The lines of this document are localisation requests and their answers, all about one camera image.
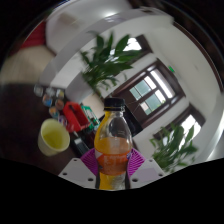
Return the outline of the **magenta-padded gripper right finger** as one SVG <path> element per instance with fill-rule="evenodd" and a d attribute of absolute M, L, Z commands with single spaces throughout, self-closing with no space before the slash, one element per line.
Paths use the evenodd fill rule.
<path fill-rule="evenodd" d="M 165 173 L 153 158 L 145 158 L 136 149 L 131 150 L 127 165 L 127 177 L 130 189 L 148 185 L 165 176 Z"/>

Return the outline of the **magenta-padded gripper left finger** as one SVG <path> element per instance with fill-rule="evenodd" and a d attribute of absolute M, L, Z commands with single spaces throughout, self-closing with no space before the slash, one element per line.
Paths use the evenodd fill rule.
<path fill-rule="evenodd" d="M 100 178 L 95 150 L 91 149 L 80 158 L 72 158 L 59 177 L 80 187 L 98 189 Z"/>

